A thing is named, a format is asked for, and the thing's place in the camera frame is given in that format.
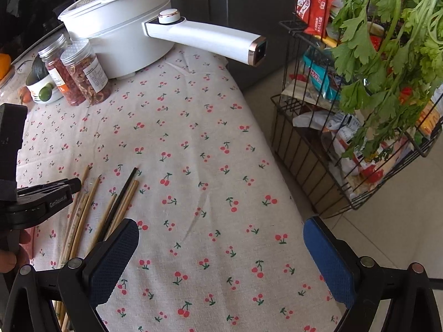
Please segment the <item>left hand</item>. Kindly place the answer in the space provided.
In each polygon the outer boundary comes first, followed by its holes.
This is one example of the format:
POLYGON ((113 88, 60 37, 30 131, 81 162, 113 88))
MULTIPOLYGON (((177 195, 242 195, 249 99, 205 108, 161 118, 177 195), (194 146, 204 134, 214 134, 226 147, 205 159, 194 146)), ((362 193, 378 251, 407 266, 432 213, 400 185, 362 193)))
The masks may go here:
POLYGON ((20 232, 20 248, 18 253, 1 250, 0 252, 0 273, 6 274, 12 271, 16 266, 22 267, 29 263, 29 255, 23 248, 31 241, 31 236, 26 230, 20 232))

